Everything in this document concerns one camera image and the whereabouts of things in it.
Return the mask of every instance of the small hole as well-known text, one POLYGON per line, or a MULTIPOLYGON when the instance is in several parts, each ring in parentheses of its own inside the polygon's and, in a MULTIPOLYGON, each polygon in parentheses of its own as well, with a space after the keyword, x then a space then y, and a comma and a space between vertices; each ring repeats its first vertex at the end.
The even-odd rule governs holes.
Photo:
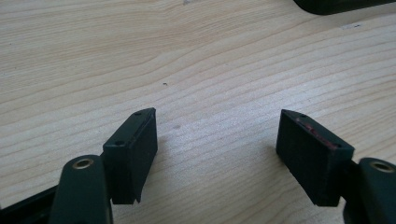
POLYGON ((385 164, 384 162, 381 161, 373 161, 370 163, 375 169, 384 172, 384 173, 393 173, 395 170, 393 167, 385 164))
POLYGON ((117 142, 115 142, 115 144, 116 144, 117 147, 120 147, 120 146, 123 146, 125 144, 125 142, 124 141, 117 141, 117 142))
POLYGON ((92 164, 93 164, 93 160, 91 160, 91 159, 82 159, 82 160, 76 161, 73 164, 73 168, 78 169, 78 170, 79 169, 85 169, 85 168, 91 166, 92 164))

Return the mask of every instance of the light wood surface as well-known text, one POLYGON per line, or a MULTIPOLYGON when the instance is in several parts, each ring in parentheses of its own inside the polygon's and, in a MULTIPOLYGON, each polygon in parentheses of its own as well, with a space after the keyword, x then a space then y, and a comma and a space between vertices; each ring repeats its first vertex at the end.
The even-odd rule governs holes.
POLYGON ((343 223, 275 153, 280 109, 396 163, 396 4, 320 17, 288 0, 0 1, 0 203, 56 185, 157 109, 142 203, 115 223, 343 223))

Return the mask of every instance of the black plastic part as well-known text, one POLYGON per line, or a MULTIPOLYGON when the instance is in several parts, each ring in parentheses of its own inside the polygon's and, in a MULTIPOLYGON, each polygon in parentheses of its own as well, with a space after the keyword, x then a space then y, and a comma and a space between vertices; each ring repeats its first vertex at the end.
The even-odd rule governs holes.
POLYGON ((105 169, 100 156, 75 158, 62 170, 49 224, 70 223, 113 223, 105 169))
POLYGON ((276 153, 318 206, 337 206, 354 148, 309 118, 282 110, 276 153))
POLYGON ((57 187, 46 189, 0 211, 3 224, 47 223, 57 187))
POLYGON ((359 162, 359 189, 371 223, 396 223, 396 166, 378 159, 359 162))
POLYGON ((343 172, 341 196, 346 200, 343 216, 346 224, 370 224, 359 191, 361 168, 354 161, 343 172))
POLYGON ((105 142, 101 157, 114 204, 140 202, 157 148, 154 108, 133 113, 105 142))
POLYGON ((364 7, 374 7, 396 0, 294 0, 303 10, 317 15, 331 15, 364 7))

